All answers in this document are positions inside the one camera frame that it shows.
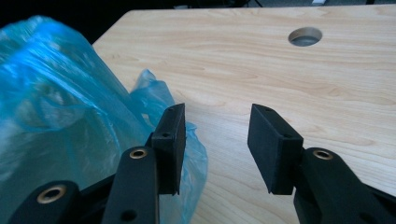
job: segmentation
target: round hole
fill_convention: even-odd
[[[147,155],[148,155],[148,152],[143,148],[135,149],[129,154],[129,156],[132,159],[142,159],[143,157],[145,157]]]
[[[375,224],[377,223],[375,218],[368,213],[360,213],[359,217],[366,223]]]
[[[304,27],[290,33],[289,42],[298,47],[307,47],[319,42],[322,32],[314,27]]]
[[[134,210],[127,210],[121,214],[121,220],[126,222],[134,221],[136,217],[137,213]]]
[[[66,186],[65,185],[56,185],[49,189],[42,191],[37,196],[38,203],[53,203],[58,199],[62,198],[66,193]]]
[[[326,161],[332,160],[332,154],[330,154],[327,151],[315,150],[314,155],[322,160],[326,160]]]

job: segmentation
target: table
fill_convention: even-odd
[[[267,193],[249,153],[251,104],[396,195],[395,24],[396,6],[131,11],[93,46],[128,90],[149,68],[186,103],[209,158],[191,223],[298,223],[292,197]],[[301,27],[321,40],[293,46]]]

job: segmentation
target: light wood surface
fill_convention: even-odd
[[[290,44],[307,26],[322,39]],[[298,223],[249,153],[252,103],[396,195],[396,6],[131,11],[93,46],[128,90],[148,68],[186,103],[209,157],[191,223]]]

